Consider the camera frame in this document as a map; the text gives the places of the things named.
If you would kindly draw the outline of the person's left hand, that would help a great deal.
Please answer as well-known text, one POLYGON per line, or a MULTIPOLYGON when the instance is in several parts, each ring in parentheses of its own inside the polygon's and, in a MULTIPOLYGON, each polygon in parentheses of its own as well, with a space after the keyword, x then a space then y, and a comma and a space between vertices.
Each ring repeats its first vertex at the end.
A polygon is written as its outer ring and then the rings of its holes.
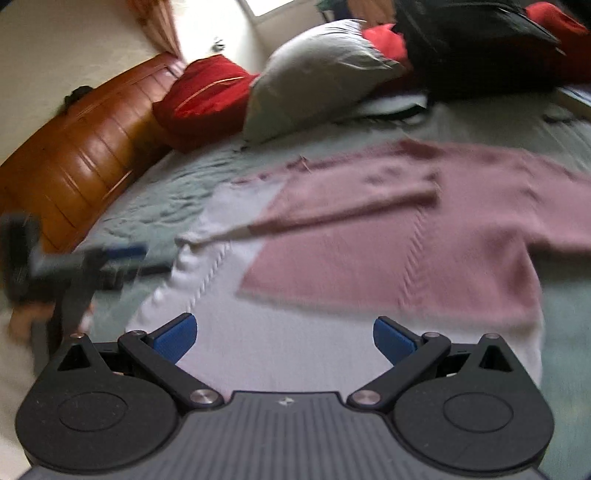
POLYGON ((32 325, 47 323, 53 316, 54 303, 29 302, 14 304, 8 324, 8 335, 16 343, 29 344, 32 325))

